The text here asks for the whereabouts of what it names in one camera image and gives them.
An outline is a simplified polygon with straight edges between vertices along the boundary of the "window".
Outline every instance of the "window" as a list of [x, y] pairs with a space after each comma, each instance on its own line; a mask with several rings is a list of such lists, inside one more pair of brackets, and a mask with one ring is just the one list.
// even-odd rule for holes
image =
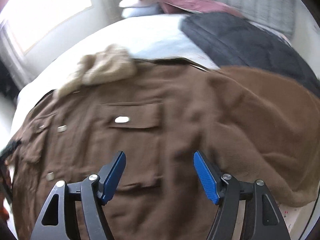
[[10, 0], [4, 10], [16, 42], [26, 52], [54, 27], [91, 6], [91, 0]]

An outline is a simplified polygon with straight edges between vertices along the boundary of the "brown fabric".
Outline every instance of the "brown fabric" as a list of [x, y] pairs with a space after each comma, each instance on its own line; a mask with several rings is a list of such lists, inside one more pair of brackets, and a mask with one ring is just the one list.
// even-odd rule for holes
[[[127, 80], [44, 98], [14, 136], [13, 213], [29, 239], [56, 181], [83, 180], [122, 150], [127, 166], [104, 211], [115, 239], [205, 239], [216, 206], [193, 168], [202, 150], [239, 180], [263, 179], [277, 201], [304, 206], [320, 179], [320, 101], [262, 70], [212, 73], [136, 63]], [[128, 123], [115, 123], [128, 116]], [[59, 126], [67, 130], [58, 133]], [[54, 172], [52, 181], [46, 175]], [[80, 218], [83, 239], [85, 226]]]

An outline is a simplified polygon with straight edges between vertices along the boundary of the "blue gripper pad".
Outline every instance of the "blue gripper pad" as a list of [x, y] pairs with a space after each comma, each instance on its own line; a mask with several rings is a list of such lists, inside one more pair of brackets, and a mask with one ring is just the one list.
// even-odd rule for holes
[[109, 200], [113, 198], [113, 195], [116, 192], [119, 181], [121, 179], [122, 173], [124, 171], [126, 164], [126, 157], [124, 152], [122, 152], [116, 162], [114, 163], [109, 176], [103, 184], [103, 194], [101, 196], [101, 201], [103, 204], [106, 204]]
[[193, 156], [193, 164], [208, 199], [217, 205], [220, 199], [217, 192], [217, 182], [198, 151]]

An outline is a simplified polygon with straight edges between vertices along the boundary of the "white bed sheet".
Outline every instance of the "white bed sheet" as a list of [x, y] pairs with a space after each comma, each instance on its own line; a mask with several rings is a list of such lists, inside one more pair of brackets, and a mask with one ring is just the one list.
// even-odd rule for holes
[[[52, 62], [33, 82], [19, 94], [11, 136], [21, 127], [28, 112], [47, 92], [60, 87], [74, 70], [79, 59], [86, 54], [102, 51], [112, 43], [128, 48], [133, 58], [160, 59], [184, 57], [209, 69], [218, 69], [215, 63], [179, 30], [185, 15], [154, 15], [133, 17], [107, 26], [88, 36]], [[280, 205], [291, 239], [298, 240], [313, 204], [302, 208]], [[236, 231], [241, 231], [238, 221]]]

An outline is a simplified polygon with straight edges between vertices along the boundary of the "pillow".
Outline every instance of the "pillow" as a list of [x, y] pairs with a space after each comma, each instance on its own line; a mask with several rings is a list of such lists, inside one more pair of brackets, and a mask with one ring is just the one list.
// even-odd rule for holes
[[165, 13], [180, 13], [180, 10], [189, 12], [227, 12], [243, 18], [243, 15], [231, 6], [213, 0], [160, 0], [161, 8]]
[[119, 7], [127, 8], [127, 7], [146, 7], [153, 4], [156, 4], [158, 0], [122, 0], [119, 3]]
[[146, 7], [124, 8], [124, 10], [122, 11], [122, 18], [127, 19], [130, 17], [155, 15], [155, 14], [162, 14], [162, 13], [164, 12], [161, 9], [161, 6], [158, 3], [156, 3]]

